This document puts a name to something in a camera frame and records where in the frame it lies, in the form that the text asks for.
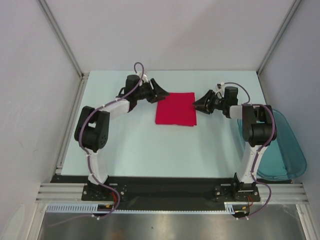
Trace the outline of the red t shirt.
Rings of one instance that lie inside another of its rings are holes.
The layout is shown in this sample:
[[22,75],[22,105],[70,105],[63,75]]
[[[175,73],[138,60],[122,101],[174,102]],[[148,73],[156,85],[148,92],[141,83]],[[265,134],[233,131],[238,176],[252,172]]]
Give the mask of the red t shirt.
[[196,126],[197,114],[193,106],[194,102],[194,92],[171,92],[164,100],[157,103],[155,123],[157,125]]

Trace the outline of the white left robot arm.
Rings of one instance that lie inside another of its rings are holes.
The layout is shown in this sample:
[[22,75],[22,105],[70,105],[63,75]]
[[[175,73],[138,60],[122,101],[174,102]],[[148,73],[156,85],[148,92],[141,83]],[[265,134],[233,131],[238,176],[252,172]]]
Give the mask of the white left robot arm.
[[97,108],[91,106],[82,108],[75,127],[74,139],[85,152],[89,170],[88,183],[94,187],[93,194],[98,199],[105,200],[110,193],[116,199],[120,197],[115,188],[105,184],[109,173],[98,160],[99,151],[108,141],[110,121],[131,112],[140,100],[154,104],[165,100],[169,95],[170,93],[160,87],[154,78],[148,80],[144,73],[136,73],[126,77],[125,86],[111,102]]

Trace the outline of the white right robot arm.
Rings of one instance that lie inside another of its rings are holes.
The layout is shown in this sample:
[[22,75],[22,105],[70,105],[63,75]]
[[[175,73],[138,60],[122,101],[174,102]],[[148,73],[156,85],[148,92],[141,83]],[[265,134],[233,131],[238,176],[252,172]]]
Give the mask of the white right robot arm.
[[270,105],[252,104],[249,101],[238,103],[241,85],[230,86],[218,84],[215,90],[210,89],[203,97],[192,105],[195,110],[204,114],[212,114],[219,110],[228,119],[241,120],[242,138],[245,149],[239,170],[234,174],[230,185],[218,185],[214,188],[218,202],[258,202],[257,172],[263,154],[277,137],[276,121]]

